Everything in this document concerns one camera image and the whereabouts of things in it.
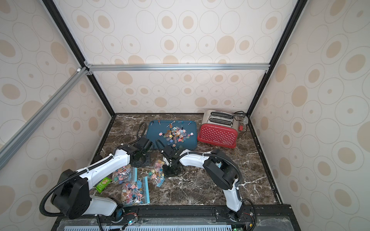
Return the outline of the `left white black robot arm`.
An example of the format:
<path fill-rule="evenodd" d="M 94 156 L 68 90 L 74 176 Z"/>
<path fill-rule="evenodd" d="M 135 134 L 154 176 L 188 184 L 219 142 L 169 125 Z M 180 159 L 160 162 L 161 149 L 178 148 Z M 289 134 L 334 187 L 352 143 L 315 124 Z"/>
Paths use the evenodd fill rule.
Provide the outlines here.
<path fill-rule="evenodd" d="M 153 143 L 140 137 L 135 142 L 116 147 L 113 153 L 77 171 L 65 170 L 58 183 L 42 198 L 39 211 L 46 217 L 77 219 L 85 215 L 103 215 L 113 221 L 123 217 L 123 205 L 112 198 L 90 195 L 90 190 L 119 168 L 141 167 L 150 158 Z"/>

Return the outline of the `left slanted aluminium frame bar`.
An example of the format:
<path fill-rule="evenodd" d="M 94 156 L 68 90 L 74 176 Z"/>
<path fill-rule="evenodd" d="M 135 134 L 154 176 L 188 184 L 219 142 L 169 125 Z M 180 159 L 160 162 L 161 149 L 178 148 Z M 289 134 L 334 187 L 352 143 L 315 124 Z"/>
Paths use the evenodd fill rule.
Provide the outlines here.
<path fill-rule="evenodd" d="M 1 168 L 4 168 L 35 130 L 57 108 L 80 79 L 87 75 L 87 68 L 82 67 L 25 123 L 25 125 L 1 148 Z"/>

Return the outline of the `candy ziploc bag front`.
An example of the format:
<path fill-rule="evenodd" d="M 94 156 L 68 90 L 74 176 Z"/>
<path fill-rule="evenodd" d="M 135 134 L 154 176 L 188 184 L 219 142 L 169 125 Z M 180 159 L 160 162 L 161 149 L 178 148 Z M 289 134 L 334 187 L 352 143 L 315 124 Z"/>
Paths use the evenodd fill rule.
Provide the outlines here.
<path fill-rule="evenodd" d="M 121 200 L 124 207 L 148 205 L 150 197 L 147 177 L 124 183 Z"/>

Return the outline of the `horizontal aluminium frame bar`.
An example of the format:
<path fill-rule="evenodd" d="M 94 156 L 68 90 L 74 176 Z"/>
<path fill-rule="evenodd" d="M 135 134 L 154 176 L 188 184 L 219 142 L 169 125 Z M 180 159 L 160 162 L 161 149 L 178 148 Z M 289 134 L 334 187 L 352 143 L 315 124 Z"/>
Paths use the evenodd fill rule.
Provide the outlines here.
<path fill-rule="evenodd" d="M 270 64 L 90 64 L 91 71 L 269 70 Z"/>

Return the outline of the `red silver toaster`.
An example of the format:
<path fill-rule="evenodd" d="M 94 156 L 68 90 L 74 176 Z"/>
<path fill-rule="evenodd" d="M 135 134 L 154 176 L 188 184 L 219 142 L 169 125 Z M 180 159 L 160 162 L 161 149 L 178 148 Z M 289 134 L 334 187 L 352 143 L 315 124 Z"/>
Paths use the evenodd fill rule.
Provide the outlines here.
<path fill-rule="evenodd" d="M 233 113 L 208 110 L 198 133 L 198 141 L 225 147 L 236 148 L 239 122 Z"/>

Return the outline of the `candy ziploc bag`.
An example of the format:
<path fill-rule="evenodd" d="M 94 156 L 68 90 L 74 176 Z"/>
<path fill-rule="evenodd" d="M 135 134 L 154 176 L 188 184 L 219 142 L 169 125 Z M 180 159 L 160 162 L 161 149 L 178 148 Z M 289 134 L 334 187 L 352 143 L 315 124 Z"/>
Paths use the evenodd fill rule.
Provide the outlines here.
<path fill-rule="evenodd" d="M 124 183 L 121 200 L 124 207 L 148 205 L 150 197 L 147 177 Z"/>
<path fill-rule="evenodd" d="M 148 173 L 148 178 L 151 179 L 154 182 L 154 184 L 159 188 L 165 181 L 163 165 L 165 165 L 165 162 L 157 160 L 151 171 Z"/>
<path fill-rule="evenodd" d="M 113 183 L 124 184 L 137 181 L 137 168 L 131 165 L 123 166 L 113 172 Z"/>

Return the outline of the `green snack packet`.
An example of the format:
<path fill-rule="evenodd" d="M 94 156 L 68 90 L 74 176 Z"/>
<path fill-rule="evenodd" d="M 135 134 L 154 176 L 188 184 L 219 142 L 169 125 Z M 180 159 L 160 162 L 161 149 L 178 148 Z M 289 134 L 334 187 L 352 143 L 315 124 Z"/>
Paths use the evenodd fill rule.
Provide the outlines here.
<path fill-rule="evenodd" d="M 101 193 L 112 182 L 112 179 L 105 177 L 97 185 L 96 190 Z"/>

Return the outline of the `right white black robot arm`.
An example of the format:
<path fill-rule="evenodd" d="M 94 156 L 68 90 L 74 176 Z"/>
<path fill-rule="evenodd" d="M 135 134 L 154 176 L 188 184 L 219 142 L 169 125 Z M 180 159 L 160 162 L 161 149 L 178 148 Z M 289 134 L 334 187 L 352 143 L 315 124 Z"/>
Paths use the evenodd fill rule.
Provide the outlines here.
<path fill-rule="evenodd" d="M 242 173 L 238 165 L 222 150 L 214 149 L 201 153 L 189 149 L 175 150 L 166 146 L 161 149 L 161 154 L 165 162 L 162 167 L 165 176 L 174 176 L 186 166 L 202 168 L 223 190 L 227 208 L 234 213 L 241 211 L 243 202 L 239 185 L 243 180 Z"/>

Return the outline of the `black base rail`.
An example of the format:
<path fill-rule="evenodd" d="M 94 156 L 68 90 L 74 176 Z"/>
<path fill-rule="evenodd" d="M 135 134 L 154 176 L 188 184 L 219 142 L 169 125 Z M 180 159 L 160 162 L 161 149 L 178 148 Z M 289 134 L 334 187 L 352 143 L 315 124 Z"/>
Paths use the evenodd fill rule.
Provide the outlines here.
<path fill-rule="evenodd" d="M 58 218 L 53 231 L 299 231 L 290 205 L 133 206 L 111 216 Z"/>

